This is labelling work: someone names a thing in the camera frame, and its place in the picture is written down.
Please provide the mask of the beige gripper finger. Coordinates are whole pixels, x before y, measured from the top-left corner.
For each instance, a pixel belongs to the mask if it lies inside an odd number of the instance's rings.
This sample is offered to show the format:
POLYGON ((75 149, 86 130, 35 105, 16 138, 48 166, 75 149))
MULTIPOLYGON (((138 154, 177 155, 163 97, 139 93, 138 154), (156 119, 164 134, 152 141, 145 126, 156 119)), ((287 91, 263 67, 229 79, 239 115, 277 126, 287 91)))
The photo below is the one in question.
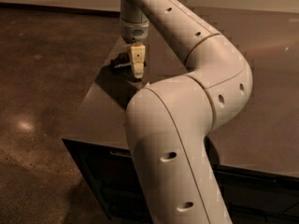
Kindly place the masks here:
POLYGON ((129 47, 129 58, 135 78, 142 78, 144 75, 146 47, 142 42, 135 42, 129 47))

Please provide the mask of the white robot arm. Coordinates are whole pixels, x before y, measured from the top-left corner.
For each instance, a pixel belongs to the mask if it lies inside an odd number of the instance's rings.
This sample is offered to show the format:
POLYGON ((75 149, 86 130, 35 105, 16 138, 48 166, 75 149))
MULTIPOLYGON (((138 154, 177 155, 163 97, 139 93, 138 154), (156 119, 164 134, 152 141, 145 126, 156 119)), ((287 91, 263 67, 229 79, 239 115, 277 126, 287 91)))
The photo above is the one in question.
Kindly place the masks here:
POLYGON ((178 0, 129 0, 187 72, 145 86, 125 129, 153 224, 233 224, 206 154, 207 134, 245 106, 252 73, 238 49, 178 0))

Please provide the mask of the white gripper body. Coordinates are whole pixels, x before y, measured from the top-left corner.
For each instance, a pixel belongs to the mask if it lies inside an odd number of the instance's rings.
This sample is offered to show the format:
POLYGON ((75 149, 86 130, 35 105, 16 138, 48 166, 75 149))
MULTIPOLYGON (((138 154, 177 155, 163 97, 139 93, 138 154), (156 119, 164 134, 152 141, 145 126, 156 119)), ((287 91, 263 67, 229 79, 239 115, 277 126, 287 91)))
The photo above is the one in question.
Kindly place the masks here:
POLYGON ((127 44, 143 42, 149 33, 149 21, 129 22, 120 18, 121 37, 127 44))

